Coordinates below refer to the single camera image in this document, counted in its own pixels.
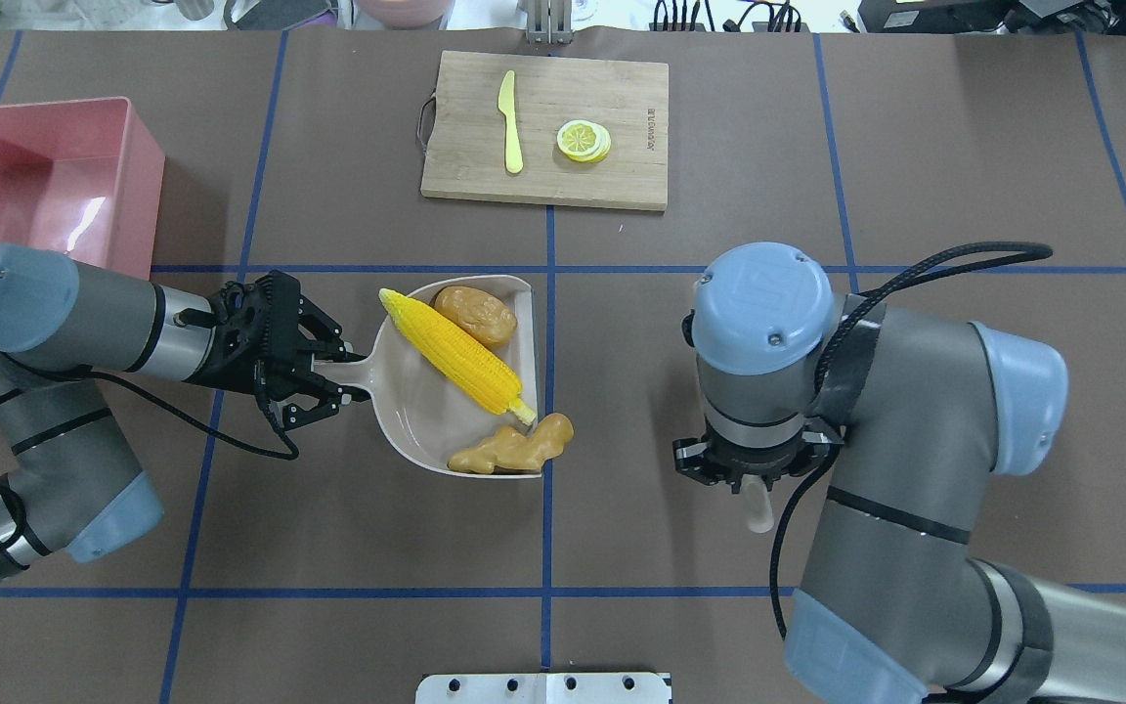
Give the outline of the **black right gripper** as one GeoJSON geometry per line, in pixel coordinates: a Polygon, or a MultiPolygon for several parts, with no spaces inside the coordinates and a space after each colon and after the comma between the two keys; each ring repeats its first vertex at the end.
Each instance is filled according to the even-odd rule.
{"type": "Polygon", "coordinates": [[[674,472],[701,485],[731,485],[733,492],[745,476],[772,487],[783,476],[806,476],[825,466],[842,445],[842,433],[826,420],[808,420],[781,444],[747,447],[731,442],[711,426],[700,438],[671,442],[674,472]]]}

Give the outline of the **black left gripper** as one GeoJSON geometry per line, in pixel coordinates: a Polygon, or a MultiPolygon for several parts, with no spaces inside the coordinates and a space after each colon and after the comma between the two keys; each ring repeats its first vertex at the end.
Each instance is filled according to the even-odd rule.
{"type": "Polygon", "coordinates": [[[357,353],[336,320],[312,300],[301,298],[300,280],[293,276],[269,271],[250,285],[227,282],[206,302],[206,311],[187,311],[189,332],[211,333],[188,383],[244,395],[262,387],[279,407],[285,431],[370,400],[365,389],[298,369],[300,349],[318,360],[357,360],[357,353]]]}

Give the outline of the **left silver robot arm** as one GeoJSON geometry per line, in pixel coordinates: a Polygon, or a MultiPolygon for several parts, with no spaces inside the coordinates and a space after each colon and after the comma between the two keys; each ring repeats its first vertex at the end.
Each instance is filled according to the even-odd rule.
{"type": "Polygon", "coordinates": [[[0,583],[43,556],[77,562],[142,538],[162,517],[151,476],[99,382],[263,458],[298,458],[291,429],[369,396],[322,364],[359,364],[341,326],[272,269],[199,294],[0,243],[0,431],[15,467],[0,476],[0,583]],[[241,442],[159,402],[129,374],[250,396],[282,451],[241,442]]]}

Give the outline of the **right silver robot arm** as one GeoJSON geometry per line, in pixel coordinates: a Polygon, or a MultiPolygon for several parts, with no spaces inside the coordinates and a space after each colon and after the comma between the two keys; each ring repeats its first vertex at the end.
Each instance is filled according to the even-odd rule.
{"type": "Polygon", "coordinates": [[[776,527],[826,478],[794,611],[774,604],[785,665],[826,703],[1126,703],[1126,607],[969,556],[993,476],[1040,466],[1067,368],[1046,344],[890,308],[891,294],[1049,258],[1027,242],[951,246],[883,286],[837,298],[794,246],[720,255],[683,320],[698,438],[674,467],[756,490],[798,476],[776,527]]]}

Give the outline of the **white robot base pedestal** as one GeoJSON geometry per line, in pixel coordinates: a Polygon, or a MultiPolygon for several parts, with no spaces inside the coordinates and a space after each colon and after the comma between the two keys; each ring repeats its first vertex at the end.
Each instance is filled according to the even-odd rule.
{"type": "Polygon", "coordinates": [[[415,687],[415,703],[673,703],[660,672],[437,674],[415,687]]]}

